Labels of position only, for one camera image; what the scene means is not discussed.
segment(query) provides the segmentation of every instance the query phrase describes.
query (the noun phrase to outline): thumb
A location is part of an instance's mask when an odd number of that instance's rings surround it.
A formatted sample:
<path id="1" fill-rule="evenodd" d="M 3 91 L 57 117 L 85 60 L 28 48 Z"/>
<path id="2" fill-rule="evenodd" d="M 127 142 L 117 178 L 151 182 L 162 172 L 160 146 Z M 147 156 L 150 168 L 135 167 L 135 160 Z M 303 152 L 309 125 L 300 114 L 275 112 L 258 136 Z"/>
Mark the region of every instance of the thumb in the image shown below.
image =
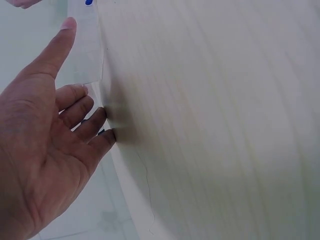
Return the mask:
<path id="1" fill-rule="evenodd" d="M 59 33 L 51 40 L 49 45 L 19 75 L 44 74 L 56 79 L 61 66 L 74 45 L 76 31 L 76 20 L 73 17 L 68 17 L 61 25 Z"/>

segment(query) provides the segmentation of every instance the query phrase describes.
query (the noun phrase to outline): paper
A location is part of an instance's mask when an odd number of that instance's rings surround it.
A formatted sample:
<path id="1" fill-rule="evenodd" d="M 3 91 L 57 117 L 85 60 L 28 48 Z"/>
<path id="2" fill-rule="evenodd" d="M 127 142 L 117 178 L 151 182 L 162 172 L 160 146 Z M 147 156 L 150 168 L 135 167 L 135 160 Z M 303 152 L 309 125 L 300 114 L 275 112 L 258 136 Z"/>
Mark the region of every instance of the paper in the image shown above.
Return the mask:
<path id="1" fill-rule="evenodd" d="M 62 72 L 68 71 L 78 84 L 97 82 L 101 79 L 103 56 L 95 7 L 84 0 L 68 0 L 68 16 L 76 19 L 77 32 Z"/>

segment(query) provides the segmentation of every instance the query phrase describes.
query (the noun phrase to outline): human hand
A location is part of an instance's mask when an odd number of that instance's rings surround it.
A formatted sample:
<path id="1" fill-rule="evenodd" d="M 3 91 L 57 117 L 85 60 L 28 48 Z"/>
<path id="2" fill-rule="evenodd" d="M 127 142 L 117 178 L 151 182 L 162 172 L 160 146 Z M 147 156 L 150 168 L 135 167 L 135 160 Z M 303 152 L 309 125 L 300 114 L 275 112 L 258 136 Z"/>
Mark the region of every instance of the human hand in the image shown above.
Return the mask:
<path id="1" fill-rule="evenodd" d="M 76 25 L 68 18 L 0 95 L 0 239 L 32 237 L 61 215 L 115 143 L 112 130 L 96 136 L 103 108 L 71 131 L 94 104 L 84 86 L 55 89 Z"/>
<path id="2" fill-rule="evenodd" d="M 15 7 L 21 7 L 23 9 L 27 9 L 32 5 L 35 5 L 42 0 L 6 0 L 8 3 L 12 4 Z"/>

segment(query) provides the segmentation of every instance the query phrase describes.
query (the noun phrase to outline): finger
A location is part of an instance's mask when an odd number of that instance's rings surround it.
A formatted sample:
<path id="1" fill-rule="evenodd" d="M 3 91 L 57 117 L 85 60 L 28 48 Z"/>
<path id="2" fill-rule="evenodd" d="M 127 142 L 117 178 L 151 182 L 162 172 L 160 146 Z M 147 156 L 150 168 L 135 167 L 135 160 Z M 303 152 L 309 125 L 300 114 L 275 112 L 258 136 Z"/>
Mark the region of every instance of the finger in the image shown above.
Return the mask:
<path id="1" fill-rule="evenodd" d="M 24 5 L 21 6 L 21 8 L 23 9 L 28 9 L 30 8 L 32 5 L 35 5 L 39 2 L 41 2 L 42 0 L 29 0 L 27 1 L 27 3 L 25 3 Z"/>
<path id="2" fill-rule="evenodd" d="M 107 115 L 105 109 L 103 107 L 99 107 L 88 120 L 82 123 L 74 131 L 74 133 L 79 139 L 87 143 L 98 134 L 106 119 Z"/>
<path id="3" fill-rule="evenodd" d="M 89 96 L 85 96 L 64 110 L 59 117 L 69 129 L 72 129 L 85 118 L 93 106 L 94 100 Z"/>
<path id="4" fill-rule="evenodd" d="M 109 152 L 115 142 L 116 137 L 111 129 L 93 138 L 89 142 L 89 146 L 93 148 L 94 159 L 99 162 L 104 157 L 104 155 Z"/>
<path id="5" fill-rule="evenodd" d="M 19 75 L 45 75 L 54 80 L 65 62 L 74 44 L 77 23 L 73 17 L 68 17 L 62 24 L 59 33 L 51 40 L 42 53 Z"/>
<path id="6" fill-rule="evenodd" d="M 55 104 L 60 112 L 87 95 L 88 88 L 84 85 L 66 85 L 55 91 Z"/>
<path id="7" fill-rule="evenodd" d="M 12 4 L 15 7 L 23 7 L 23 6 L 32 6 L 41 2 L 42 0 L 6 0 L 8 3 Z"/>

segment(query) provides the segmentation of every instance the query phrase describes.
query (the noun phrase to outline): blue marker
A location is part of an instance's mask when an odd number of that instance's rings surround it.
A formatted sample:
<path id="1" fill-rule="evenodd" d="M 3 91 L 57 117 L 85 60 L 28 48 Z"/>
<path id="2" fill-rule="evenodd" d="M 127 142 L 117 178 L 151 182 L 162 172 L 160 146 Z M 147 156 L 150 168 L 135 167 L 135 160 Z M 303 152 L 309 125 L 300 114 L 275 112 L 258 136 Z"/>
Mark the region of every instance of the blue marker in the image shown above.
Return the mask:
<path id="1" fill-rule="evenodd" d="M 90 6 L 94 0 L 85 0 L 85 5 Z"/>

